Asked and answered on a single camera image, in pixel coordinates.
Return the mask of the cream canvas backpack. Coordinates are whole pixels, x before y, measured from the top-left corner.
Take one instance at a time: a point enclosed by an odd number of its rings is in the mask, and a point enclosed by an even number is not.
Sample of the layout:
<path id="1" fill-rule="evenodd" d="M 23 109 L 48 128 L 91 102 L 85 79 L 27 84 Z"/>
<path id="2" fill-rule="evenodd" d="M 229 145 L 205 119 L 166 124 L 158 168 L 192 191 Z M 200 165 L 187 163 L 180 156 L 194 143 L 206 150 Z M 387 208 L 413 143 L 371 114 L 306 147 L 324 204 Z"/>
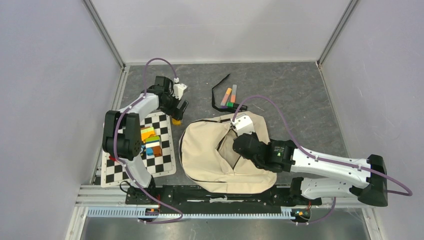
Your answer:
<path id="1" fill-rule="evenodd" d="M 238 136 L 233 116 L 230 111 L 191 122 L 179 140 L 179 161 L 186 176 L 211 193 L 262 193 L 276 183 L 277 174 L 233 150 Z"/>

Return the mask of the green marker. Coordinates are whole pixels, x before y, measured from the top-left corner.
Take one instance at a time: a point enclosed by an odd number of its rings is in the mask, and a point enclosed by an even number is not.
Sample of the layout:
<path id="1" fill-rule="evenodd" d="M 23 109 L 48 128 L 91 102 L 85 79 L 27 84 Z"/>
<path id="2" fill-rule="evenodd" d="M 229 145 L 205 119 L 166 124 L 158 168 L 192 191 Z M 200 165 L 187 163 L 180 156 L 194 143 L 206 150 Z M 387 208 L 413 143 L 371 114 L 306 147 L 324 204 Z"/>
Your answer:
<path id="1" fill-rule="evenodd" d="M 233 110 L 237 110 L 237 109 L 239 109 L 240 111 L 247 111 L 248 110 L 248 107 L 246 105 L 238 104 L 238 103 L 234 103 L 234 102 L 227 102 L 226 106 L 228 108 L 233 109 Z"/>

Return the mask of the coral highlighter pen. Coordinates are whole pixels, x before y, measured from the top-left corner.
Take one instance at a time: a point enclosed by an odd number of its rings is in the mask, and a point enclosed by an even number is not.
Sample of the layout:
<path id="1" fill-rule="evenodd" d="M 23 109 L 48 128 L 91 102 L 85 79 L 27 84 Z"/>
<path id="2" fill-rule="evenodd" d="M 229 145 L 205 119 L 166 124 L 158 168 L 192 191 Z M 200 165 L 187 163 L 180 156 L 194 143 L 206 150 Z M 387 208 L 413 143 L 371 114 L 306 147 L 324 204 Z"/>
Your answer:
<path id="1" fill-rule="evenodd" d="M 230 95 L 230 102 L 235 103 L 236 102 L 236 96 L 237 96 L 237 85 L 233 84 L 231 88 L 231 95 Z"/>

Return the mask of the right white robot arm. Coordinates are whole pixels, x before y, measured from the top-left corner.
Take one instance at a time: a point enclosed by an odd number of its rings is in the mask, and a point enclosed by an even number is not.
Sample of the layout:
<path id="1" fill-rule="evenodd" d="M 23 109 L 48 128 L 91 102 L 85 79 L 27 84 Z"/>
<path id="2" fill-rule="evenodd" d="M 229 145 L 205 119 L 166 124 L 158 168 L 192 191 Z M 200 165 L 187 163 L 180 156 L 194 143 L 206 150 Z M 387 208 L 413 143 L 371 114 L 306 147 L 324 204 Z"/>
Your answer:
<path id="1" fill-rule="evenodd" d="M 356 197 L 369 206 L 388 206 L 387 179 L 381 176 L 387 169 L 380 155 L 355 159 L 312 150 L 304 154 L 292 140 L 264 143 L 256 133 L 236 137 L 232 149 L 258 169 L 318 175 L 316 179 L 292 179 L 288 196 L 295 204 L 307 199 Z"/>

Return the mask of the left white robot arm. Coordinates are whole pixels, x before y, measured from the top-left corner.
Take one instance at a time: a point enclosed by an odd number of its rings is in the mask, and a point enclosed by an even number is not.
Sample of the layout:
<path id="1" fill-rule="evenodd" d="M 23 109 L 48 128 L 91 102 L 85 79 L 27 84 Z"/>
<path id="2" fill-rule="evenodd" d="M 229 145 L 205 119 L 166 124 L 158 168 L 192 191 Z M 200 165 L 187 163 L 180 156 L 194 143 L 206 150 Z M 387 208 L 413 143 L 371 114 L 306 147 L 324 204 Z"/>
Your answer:
<path id="1" fill-rule="evenodd" d="M 141 158 L 141 122 L 159 110 L 174 120 L 183 119 L 188 101 L 183 99 L 187 86 L 178 77 L 157 76 L 153 85 L 145 89 L 128 106 L 109 110 L 103 124 L 102 149 L 125 169 L 132 186 L 140 188 L 138 197 L 145 204 L 153 203 L 157 190 L 150 186 L 152 175 Z"/>

